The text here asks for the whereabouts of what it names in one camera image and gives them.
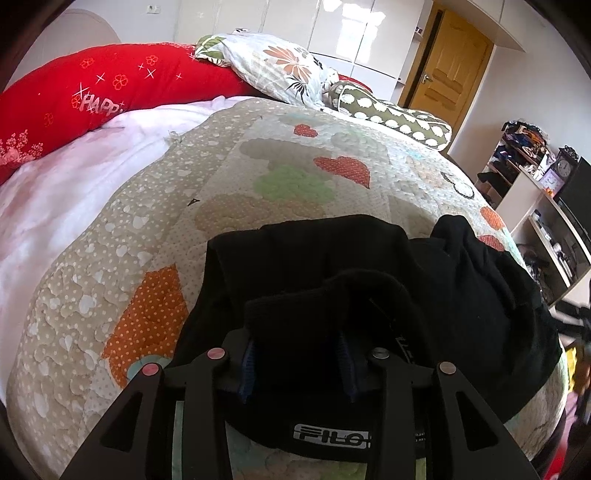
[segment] orange polka dot patch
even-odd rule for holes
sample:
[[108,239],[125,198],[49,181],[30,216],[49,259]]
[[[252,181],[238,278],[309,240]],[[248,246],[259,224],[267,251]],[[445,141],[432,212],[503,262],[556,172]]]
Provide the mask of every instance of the orange polka dot patch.
[[147,355],[172,358],[188,315],[176,266],[146,273],[102,352],[121,388],[134,362]]
[[480,209],[480,214],[482,215],[484,220],[486,220],[486,223],[488,223],[492,228],[494,228],[494,230],[501,230],[505,227],[505,222],[503,221],[503,219],[492,208],[482,207]]

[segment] white wardrobe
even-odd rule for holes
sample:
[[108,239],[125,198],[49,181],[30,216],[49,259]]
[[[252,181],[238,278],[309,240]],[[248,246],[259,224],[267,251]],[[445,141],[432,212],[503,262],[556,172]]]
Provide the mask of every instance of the white wardrobe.
[[390,100],[397,84],[405,80],[401,78],[405,60],[413,43],[418,47],[415,29],[420,20],[426,23],[432,4],[432,0],[181,0],[176,41],[195,43],[203,35],[236,28],[269,33],[307,47],[320,61],[366,83],[378,98]]

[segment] black monitor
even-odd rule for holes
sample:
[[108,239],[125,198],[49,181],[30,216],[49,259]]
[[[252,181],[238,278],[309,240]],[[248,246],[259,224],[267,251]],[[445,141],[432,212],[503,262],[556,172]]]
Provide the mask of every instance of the black monitor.
[[558,203],[570,217],[575,228],[589,247],[591,243],[591,164],[581,158],[573,177],[562,189]]

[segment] red body pillow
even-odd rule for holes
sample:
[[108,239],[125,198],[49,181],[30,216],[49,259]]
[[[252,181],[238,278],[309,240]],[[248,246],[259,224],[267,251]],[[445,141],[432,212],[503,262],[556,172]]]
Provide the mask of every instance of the red body pillow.
[[351,77],[347,77],[346,75],[341,75],[339,73],[339,80],[342,80],[344,82],[353,82],[356,83],[357,85],[359,85],[361,88],[366,89],[369,93],[373,93],[372,89],[369,88],[366,84],[364,84],[363,82],[360,82],[359,80],[355,80],[354,78]]
[[232,69],[172,43],[93,47],[29,73],[0,95],[0,184],[128,110],[257,95]]

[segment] pillowcase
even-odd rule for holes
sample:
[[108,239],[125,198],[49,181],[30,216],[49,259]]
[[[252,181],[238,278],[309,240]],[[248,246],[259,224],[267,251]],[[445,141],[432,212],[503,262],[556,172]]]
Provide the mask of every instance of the pillowcase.
[[200,38],[195,58],[232,67],[240,78],[274,99],[317,110],[324,107],[322,94],[339,80],[336,70],[324,67],[305,48],[243,30]]
[[172,43],[92,47],[25,75],[0,95],[0,184],[121,112],[259,94],[193,52]]
[[452,139],[452,128],[440,118],[378,100],[352,82],[332,85],[329,99],[331,108],[340,113],[385,125],[437,151],[445,149]]

